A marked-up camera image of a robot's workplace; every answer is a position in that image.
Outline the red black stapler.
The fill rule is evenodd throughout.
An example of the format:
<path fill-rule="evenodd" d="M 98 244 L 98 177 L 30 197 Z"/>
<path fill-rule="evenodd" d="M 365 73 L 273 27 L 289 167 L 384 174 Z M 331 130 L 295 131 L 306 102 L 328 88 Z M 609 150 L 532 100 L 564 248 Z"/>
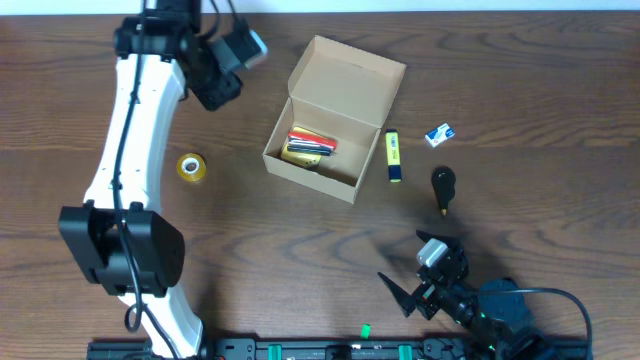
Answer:
<path fill-rule="evenodd" d="M 338 143 L 330 138 L 303 132 L 289 132 L 286 149 L 290 152 L 330 156 Z"/>

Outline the small green clip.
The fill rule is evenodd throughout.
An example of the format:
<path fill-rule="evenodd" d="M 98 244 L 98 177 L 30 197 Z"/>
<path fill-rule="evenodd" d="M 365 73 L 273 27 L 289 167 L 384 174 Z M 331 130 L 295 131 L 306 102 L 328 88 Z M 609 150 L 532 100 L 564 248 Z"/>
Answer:
<path fill-rule="evenodd" d="M 371 332 L 371 326 L 369 324 L 363 324 L 361 328 L 360 337 L 364 340 L 368 340 Z"/>

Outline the black mounting rail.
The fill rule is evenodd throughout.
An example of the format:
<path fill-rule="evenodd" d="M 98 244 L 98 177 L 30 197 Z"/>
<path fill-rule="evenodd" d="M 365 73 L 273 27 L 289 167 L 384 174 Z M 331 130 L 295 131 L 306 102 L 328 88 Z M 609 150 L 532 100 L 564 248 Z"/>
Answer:
<path fill-rule="evenodd" d="M 593 359 L 585 341 L 555 339 L 561 359 Z M 154 354 L 151 341 L 94 341 L 87 346 L 88 360 L 169 359 Z M 250 338 L 220 339 L 191 357 L 180 359 L 226 360 L 333 360 L 333 359 L 497 359 L 489 348 L 471 345 L 461 338 L 364 341 L 256 341 Z"/>

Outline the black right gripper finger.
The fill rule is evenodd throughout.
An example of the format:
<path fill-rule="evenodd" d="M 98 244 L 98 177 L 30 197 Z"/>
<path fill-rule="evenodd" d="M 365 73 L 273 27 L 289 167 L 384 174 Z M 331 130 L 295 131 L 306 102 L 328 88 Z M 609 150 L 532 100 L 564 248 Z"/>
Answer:
<path fill-rule="evenodd" d="M 460 244 L 459 240 L 455 237 L 449 237 L 445 235 L 436 235 L 436 234 L 432 234 L 422 230 L 417 230 L 416 235 L 424 243 L 428 243 L 430 240 L 436 239 L 444 243 L 446 246 L 458 246 Z"/>
<path fill-rule="evenodd" d="M 398 307 L 401 309 L 403 316 L 405 318 L 408 318 L 416 308 L 416 301 L 414 296 L 406 292 L 403 288 L 401 288 L 398 284 L 396 284 L 382 272 L 378 272 L 377 275 L 385 284 L 387 289 L 391 292 L 391 295 L 393 296 Z"/>

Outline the yellow adhesive tape roll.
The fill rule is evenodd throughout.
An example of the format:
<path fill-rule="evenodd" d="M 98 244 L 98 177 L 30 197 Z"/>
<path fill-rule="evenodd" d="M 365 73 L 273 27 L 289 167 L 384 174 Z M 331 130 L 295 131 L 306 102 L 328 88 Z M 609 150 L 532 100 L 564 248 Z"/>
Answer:
<path fill-rule="evenodd" d="M 204 158 L 197 153 L 187 153 L 178 159 L 176 171 L 183 180 L 189 183 L 197 183 L 206 176 L 206 162 Z"/>

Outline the open cardboard box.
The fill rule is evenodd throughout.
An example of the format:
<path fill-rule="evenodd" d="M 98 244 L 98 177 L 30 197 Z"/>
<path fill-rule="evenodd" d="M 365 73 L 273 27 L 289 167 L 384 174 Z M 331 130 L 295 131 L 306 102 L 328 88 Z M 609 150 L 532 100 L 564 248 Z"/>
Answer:
<path fill-rule="evenodd" d="M 289 77 L 288 99 L 262 153 L 267 171 L 354 202 L 405 70 L 403 63 L 315 36 Z M 335 139 L 335 153 L 311 169 L 284 160 L 295 127 Z"/>

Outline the white blue staples box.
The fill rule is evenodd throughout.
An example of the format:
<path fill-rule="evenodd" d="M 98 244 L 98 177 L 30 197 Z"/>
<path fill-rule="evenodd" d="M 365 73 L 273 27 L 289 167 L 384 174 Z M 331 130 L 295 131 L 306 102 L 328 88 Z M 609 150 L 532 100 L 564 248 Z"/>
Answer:
<path fill-rule="evenodd" d="M 430 132 L 425 134 L 425 140 L 432 147 L 436 148 L 447 140 L 455 136 L 455 131 L 447 123 L 434 128 Z"/>

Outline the yellow sticky note pad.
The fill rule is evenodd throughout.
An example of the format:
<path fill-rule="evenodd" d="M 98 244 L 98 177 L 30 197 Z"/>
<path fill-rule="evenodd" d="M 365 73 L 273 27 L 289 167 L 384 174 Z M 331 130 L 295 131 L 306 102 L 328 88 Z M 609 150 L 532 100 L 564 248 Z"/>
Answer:
<path fill-rule="evenodd" d="M 288 150 L 289 140 L 286 139 L 282 147 L 280 158 L 283 161 L 303 167 L 305 169 L 314 168 L 319 165 L 322 156 L 319 154 L 291 152 Z"/>

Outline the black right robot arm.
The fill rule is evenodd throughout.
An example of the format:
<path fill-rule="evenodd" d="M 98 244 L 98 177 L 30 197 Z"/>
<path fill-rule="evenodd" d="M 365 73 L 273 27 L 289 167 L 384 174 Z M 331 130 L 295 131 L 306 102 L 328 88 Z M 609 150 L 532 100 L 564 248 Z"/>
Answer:
<path fill-rule="evenodd" d="M 460 241 L 418 230 L 424 246 L 416 255 L 420 284 L 413 292 L 402 289 L 383 273 L 378 276 L 404 316 L 419 312 L 432 319 L 446 313 L 465 328 L 476 343 L 496 359 L 558 359 L 553 344 L 534 326 L 532 312 L 509 280 L 496 283 L 499 292 L 482 295 L 466 282 L 469 263 Z"/>

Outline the yellow blue highlighter pen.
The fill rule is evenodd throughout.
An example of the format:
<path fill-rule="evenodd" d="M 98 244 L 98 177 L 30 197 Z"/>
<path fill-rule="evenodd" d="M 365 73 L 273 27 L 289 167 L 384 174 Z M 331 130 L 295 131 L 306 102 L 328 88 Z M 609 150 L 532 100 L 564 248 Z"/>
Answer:
<path fill-rule="evenodd" d="M 385 132 L 386 156 L 389 181 L 392 183 L 402 181 L 399 135 L 395 129 L 387 129 Z"/>

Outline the black correction tape dispenser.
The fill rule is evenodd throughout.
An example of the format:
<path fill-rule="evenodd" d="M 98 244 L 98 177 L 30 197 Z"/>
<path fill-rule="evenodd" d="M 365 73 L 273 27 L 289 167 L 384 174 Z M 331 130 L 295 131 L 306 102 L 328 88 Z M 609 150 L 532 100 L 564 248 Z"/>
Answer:
<path fill-rule="evenodd" d="M 431 175 L 431 184 L 436 196 L 438 208 L 443 216 L 447 215 L 450 202 L 455 197 L 456 175 L 447 166 L 439 166 Z"/>

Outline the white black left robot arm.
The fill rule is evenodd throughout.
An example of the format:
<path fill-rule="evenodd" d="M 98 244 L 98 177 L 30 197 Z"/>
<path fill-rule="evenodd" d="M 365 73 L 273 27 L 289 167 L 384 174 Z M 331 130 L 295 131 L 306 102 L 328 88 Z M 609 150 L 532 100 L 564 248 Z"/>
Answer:
<path fill-rule="evenodd" d="M 178 104 L 194 95 L 214 111 L 236 98 L 241 80 L 212 49 L 198 1 L 144 3 L 115 31 L 117 91 L 99 167 L 59 230 L 88 282 L 127 307 L 128 331 L 144 329 L 140 350 L 112 345 L 118 359 L 211 359 L 212 342 L 180 284 L 185 242 L 161 214 L 160 182 Z"/>

